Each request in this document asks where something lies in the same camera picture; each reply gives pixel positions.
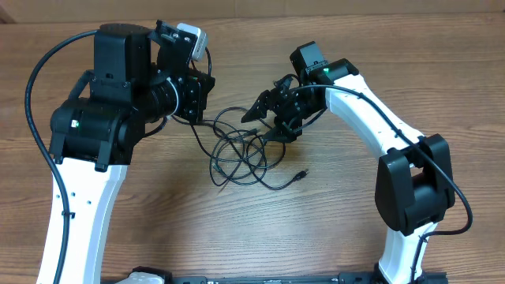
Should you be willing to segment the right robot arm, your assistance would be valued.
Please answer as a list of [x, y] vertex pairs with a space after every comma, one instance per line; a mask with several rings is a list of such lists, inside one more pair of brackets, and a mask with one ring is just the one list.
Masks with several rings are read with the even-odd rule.
[[290, 55], [294, 73], [260, 94], [242, 117], [260, 120], [275, 113], [266, 141], [291, 143], [325, 110], [340, 117], [378, 161], [376, 208], [387, 225], [386, 243], [372, 273], [341, 273], [348, 283], [446, 283], [444, 273], [427, 273], [421, 263], [429, 235], [455, 204], [448, 143], [425, 136], [382, 103], [359, 70], [345, 58], [329, 62], [315, 42]]

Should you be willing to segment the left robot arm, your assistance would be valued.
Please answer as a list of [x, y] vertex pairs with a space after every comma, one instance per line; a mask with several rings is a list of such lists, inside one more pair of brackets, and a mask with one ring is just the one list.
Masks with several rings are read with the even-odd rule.
[[201, 121], [215, 80], [191, 67], [208, 54], [201, 28], [103, 24], [94, 66], [51, 116], [41, 146], [53, 175], [40, 283], [98, 283], [114, 202], [136, 144], [173, 116]]

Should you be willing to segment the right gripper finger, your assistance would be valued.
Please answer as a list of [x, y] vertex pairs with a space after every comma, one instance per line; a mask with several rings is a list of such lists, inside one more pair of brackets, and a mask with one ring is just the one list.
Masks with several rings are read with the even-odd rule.
[[255, 103], [241, 118], [241, 123], [260, 120], [267, 117], [267, 112], [271, 110], [271, 92], [265, 90], [260, 93]]
[[288, 129], [283, 127], [275, 126], [273, 129], [268, 130], [263, 135], [263, 140], [265, 141], [274, 141], [279, 143], [292, 143], [294, 142], [301, 134], [290, 132]]

